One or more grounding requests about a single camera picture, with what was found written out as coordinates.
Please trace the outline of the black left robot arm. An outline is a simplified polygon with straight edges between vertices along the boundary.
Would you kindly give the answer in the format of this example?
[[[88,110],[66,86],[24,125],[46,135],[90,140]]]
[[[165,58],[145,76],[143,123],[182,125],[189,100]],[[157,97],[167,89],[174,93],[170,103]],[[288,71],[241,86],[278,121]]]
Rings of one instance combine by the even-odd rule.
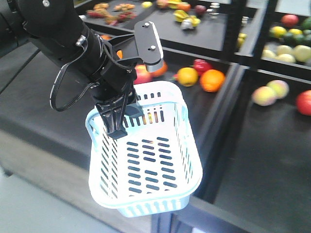
[[[63,112],[82,98],[63,106],[56,97],[67,70],[85,82],[92,94],[106,134],[126,136],[124,115],[140,114],[133,82],[137,57],[121,60],[112,41],[102,39],[80,19],[70,0],[3,0],[0,3],[0,53],[6,55],[32,42],[60,67],[50,93],[50,105]]]

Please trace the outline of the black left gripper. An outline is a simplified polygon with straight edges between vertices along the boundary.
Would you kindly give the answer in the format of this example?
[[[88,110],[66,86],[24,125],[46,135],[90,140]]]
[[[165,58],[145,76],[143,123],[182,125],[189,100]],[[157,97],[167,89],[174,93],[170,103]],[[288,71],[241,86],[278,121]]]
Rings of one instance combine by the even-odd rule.
[[[133,64],[124,65],[111,45],[102,46],[105,60],[98,85],[91,89],[91,95],[97,103],[97,108],[106,134],[114,140],[127,136],[123,126],[124,115],[137,118],[143,115],[142,107],[138,103],[133,82],[137,73]]]

